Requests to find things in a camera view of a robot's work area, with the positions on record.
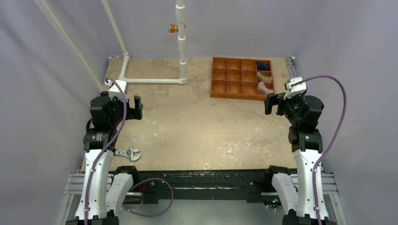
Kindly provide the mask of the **pink and white underwear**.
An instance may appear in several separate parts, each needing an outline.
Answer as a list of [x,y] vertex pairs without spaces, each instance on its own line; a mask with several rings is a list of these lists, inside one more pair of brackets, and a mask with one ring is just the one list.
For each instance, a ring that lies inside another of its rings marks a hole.
[[274,90],[272,90],[272,89],[268,89],[267,87],[266,87],[266,84],[264,83],[264,82],[260,82],[259,84],[258,84],[258,92],[260,93],[260,94],[263,94],[263,95],[268,95],[268,94],[271,94],[271,93],[274,93]]

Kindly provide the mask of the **orange compartment tray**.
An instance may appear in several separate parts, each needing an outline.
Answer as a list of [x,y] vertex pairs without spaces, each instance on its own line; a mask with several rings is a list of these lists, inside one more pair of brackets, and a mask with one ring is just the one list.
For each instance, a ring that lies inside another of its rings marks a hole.
[[210,97],[262,101],[266,96],[258,92],[260,82],[257,72],[272,75],[273,82],[266,83],[266,87],[275,91],[271,61],[259,60],[271,66],[270,71],[260,71],[256,68],[257,60],[259,59],[213,57]]

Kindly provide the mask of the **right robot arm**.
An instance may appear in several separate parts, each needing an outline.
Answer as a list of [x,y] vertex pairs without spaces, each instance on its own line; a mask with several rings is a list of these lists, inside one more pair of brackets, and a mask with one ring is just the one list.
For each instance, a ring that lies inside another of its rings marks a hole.
[[268,94],[264,100],[265,114],[277,106],[277,115],[290,123],[288,140],[297,167],[297,185],[286,172],[271,173],[263,184],[276,190],[284,210],[284,225],[333,225],[327,211],[321,180],[320,159],[323,153],[322,137],[316,128],[324,109],[323,102],[314,97],[298,94],[284,98],[284,93]]

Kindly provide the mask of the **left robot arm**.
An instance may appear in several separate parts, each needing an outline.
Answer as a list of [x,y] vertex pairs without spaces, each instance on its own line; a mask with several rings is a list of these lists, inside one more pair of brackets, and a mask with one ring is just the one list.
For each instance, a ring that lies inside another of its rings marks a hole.
[[126,97],[102,92],[90,102],[91,119],[86,124],[84,151],[86,170],[83,190],[74,218],[67,225],[117,225],[127,192],[140,185],[135,166],[118,167],[108,183],[115,143],[126,120],[141,120],[143,105],[134,97],[133,108]]

